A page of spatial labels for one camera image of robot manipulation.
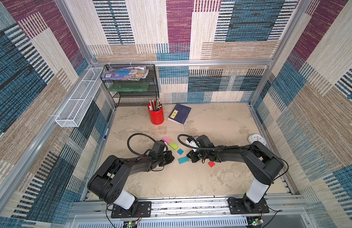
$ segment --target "vent grille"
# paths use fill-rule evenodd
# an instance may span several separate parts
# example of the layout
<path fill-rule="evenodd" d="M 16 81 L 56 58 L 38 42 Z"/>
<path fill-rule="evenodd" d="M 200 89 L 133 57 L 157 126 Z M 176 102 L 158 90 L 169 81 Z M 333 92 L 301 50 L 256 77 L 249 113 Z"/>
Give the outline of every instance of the vent grille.
<path fill-rule="evenodd" d="M 112 221 L 115 228 L 122 228 L 123 221 Z M 242 216 L 233 217 L 215 217 L 215 218 L 186 218 L 186 219 L 145 219 L 142 220 L 138 228 L 201 228 L 201 227 L 236 227 L 247 226 L 247 220 Z M 112 228 L 113 226 L 108 221 L 102 222 L 79 222 L 78 228 Z"/>

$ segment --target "red wire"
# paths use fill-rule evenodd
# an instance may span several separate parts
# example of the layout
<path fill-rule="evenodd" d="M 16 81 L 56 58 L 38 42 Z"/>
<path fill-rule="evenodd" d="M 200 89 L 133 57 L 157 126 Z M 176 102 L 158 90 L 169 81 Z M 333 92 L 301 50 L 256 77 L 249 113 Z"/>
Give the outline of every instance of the red wire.
<path fill-rule="evenodd" d="M 260 207 L 260 209 L 261 209 L 261 211 L 262 211 L 262 214 L 263 214 L 264 220 L 265 220 L 265 213 L 264 213 L 264 211 L 262 210 L 262 207 Z"/>

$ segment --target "green block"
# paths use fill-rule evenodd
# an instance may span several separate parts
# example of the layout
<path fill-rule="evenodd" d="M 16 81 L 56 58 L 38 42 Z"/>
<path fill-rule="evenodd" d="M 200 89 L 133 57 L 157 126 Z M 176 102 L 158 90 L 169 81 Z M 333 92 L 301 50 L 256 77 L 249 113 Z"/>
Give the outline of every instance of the green block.
<path fill-rule="evenodd" d="M 173 142 L 170 142 L 169 146 L 172 147 L 174 150 L 178 148 L 178 145 L 174 144 Z"/>

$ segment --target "marble-pattern floor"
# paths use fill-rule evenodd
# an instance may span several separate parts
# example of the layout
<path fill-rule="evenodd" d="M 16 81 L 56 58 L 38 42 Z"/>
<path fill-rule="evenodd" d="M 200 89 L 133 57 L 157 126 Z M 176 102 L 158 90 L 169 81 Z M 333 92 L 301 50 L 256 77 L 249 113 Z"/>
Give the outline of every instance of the marble-pattern floor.
<path fill-rule="evenodd" d="M 119 107 L 111 127 L 102 162 L 109 156 L 120 158 L 135 157 L 127 148 L 127 139 L 134 133 L 144 133 L 161 140 L 167 136 L 181 148 L 184 153 L 179 155 L 175 150 L 172 154 L 174 162 L 164 167 L 160 172 L 143 172 L 129 176 L 125 189 L 137 197 L 170 197 L 170 196 L 213 196 L 244 194 L 253 180 L 253 175 L 244 163 L 222 162 L 210 167 L 206 160 L 183 164 L 178 158 L 185 157 L 191 150 L 182 146 L 177 136 L 179 134 L 206 135 L 217 145 L 247 145 L 247 137 L 259 133 L 250 114 L 247 104 L 192 104 L 192 110 L 184 125 L 168 121 L 167 117 L 174 104 L 164 105 L 165 121 L 161 125 L 153 125 L 150 121 L 147 107 Z M 151 148 L 153 142 L 144 136 L 134 136 L 130 146 L 134 151 L 144 153 Z M 287 188 L 281 179 L 271 185 L 268 193 L 286 193 Z"/>

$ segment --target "patterned wall panel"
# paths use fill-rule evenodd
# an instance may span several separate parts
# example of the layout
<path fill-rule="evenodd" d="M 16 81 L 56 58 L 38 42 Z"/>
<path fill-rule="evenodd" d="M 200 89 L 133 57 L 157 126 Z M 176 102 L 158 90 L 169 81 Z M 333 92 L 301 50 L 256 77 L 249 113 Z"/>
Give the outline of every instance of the patterned wall panel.
<path fill-rule="evenodd" d="M 160 97 L 170 103 L 249 102 L 266 66 L 156 67 Z"/>
<path fill-rule="evenodd" d="M 0 1 L 0 184 L 86 66 L 53 0 Z M 55 130 L 1 213 L 0 227 L 63 224 L 109 118 L 103 99 L 92 106 L 95 120 L 81 132 L 87 138 L 76 144 L 75 130 Z"/>
<path fill-rule="evenodd" d="M 319 226 L 352 227 L 352 0 L 299 23 L 254 108 Z"/>
<path fill-rule="evenodd" d="M 270 58 L 298 0 L 68 2 L 94 58 L 109 62 Z"/>
<path fill-rule="evenodd" d="M 0 214 L 0 227 L 63 227 L 79 201 L 112 112 L 96 93 L 78 128 L 57 127 Z"/>
<path fill-rule="evenodd" d="M 85 67 L 54 1 L 0 2 L 0 184 Z"/>

